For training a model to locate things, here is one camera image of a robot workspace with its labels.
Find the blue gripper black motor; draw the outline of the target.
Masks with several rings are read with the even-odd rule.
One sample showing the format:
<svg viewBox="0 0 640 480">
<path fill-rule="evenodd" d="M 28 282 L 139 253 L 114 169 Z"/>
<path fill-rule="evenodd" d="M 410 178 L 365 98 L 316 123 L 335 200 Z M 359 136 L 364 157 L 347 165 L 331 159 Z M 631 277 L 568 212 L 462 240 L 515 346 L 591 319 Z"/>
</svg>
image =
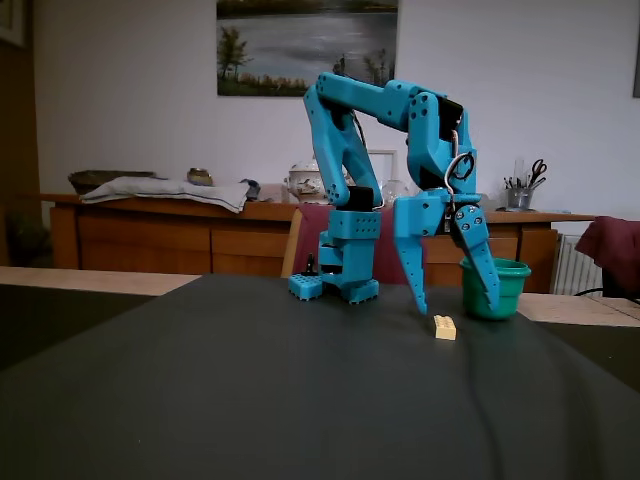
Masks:
<svg viewBox="0 0 640 480">
<path fill-rule="evenodd" d="M 457 236 L 478 276 L 489 306 L 499 304 L 500 280 L 489 245 L 479 194 L 423 191 L 394 204 L 394 243 L 418 311 L 428 310 L 423 268 L 423 236 Z"/>
</svg>

